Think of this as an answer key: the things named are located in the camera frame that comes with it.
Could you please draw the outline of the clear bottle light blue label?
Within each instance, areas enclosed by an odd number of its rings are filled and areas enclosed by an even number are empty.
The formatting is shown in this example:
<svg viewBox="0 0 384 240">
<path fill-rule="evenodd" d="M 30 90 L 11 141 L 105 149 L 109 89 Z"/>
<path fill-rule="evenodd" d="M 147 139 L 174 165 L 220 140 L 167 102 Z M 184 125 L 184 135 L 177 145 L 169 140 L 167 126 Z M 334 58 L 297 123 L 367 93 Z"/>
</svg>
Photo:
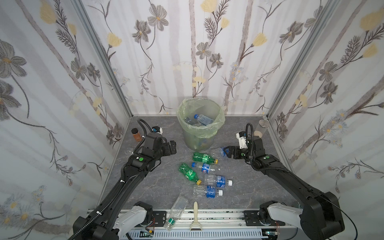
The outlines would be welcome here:
<svg viewBox="0 0 384 240">
<path fill-rule="evenodd" d="M 213 119 L 211 119 L 205 115 L 202 115 L 202 114 L 200 114 L 200 115 L 195 114 L 194 119 L 196 119 L 200 124 L 202 124 L 204 126 L 208 126 L 214 122 Z"/>
</svg>

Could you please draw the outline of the clear bottle green cap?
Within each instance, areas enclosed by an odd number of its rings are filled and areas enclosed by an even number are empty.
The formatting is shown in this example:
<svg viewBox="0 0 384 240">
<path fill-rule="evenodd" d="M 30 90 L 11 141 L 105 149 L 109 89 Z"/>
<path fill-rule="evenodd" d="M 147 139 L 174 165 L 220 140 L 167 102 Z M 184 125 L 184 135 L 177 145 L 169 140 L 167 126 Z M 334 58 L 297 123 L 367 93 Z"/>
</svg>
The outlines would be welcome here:
<svg viewBox="0 0 384 240">
<path fill-rule="evenodd" d="M 170 232 L 174 228 L 176 222 L 183 215 L 183 213 L 187 207 L 187 204 L 188 204 L 188 200 L 185 197 L 179 196 L 177 198 L 176 202 L 174 203 L 174 205 L 171 208 L 170 215 L 167 218 L 166 223 L 164 224 L 164 228 L 167 231 Z"/>
</svg>

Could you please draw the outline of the clear bottle blue label white cap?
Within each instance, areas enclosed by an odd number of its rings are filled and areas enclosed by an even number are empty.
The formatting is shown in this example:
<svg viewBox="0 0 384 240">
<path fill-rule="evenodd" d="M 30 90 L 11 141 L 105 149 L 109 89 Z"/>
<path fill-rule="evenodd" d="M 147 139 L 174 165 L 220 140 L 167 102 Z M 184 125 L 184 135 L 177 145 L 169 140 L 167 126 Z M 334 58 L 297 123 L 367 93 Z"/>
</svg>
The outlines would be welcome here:
<svg viewBox="0 0 384 240">
<path fill-rule="evenodd" d="M 210 151 L 210 155 L 214 158 L 214 159 L 222 159 L 222 158 L 225 158 L 227 156 L 224 148 L 215 148 L 215 149 L 212 149 Z"/>
</svg>

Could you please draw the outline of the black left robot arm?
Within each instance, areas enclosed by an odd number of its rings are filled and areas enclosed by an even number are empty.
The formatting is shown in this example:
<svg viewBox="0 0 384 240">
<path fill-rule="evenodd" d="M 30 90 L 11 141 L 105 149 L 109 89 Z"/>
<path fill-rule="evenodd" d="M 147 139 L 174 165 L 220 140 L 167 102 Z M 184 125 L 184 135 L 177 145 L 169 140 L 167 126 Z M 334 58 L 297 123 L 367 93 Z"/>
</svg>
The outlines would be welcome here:
<svg viewBox="0 0 384 240">
<path fill-rule="evenodd" d="M 136 189 L 161 164 L 161 158 L 176 154 L 176 142 L 167 141 L 159 127 L 150 128 L 142 119 L 137 120 L 144 137 L 121 168 L 121 176 L 110 193 L 86 217 L 78 217 L 73 224 L 71 240 L 119 240 L 132 228 L 150 224 L 153 208 L 139 202 L 121 215 L 123 206 Z"/>
</svg>

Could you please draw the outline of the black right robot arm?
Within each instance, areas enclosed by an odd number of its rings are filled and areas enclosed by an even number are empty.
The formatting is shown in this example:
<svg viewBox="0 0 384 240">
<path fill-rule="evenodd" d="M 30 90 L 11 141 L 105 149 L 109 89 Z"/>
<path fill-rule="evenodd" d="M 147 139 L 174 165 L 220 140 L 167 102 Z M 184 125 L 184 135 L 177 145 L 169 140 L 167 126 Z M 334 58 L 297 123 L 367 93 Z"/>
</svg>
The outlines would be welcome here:
<svg viewBox="0 0 384 240">
<path fill-rule="evenodd" d="M 260 205 L 259 221 L 263 224 L 284 222 L 302 230 L 311 240 L 326 240 L 345 230 L 343 211 L 338 198 L 304 182 L 275 156 L 266 153 L 263 141 L 253 135 L 253 125 L 237 133 L 238 146 L 224 147 L 225 156 L 244 160 L 253 170 L 280 184 L 300 204 L 294 208 L 277 201 Z"/>
</svg>

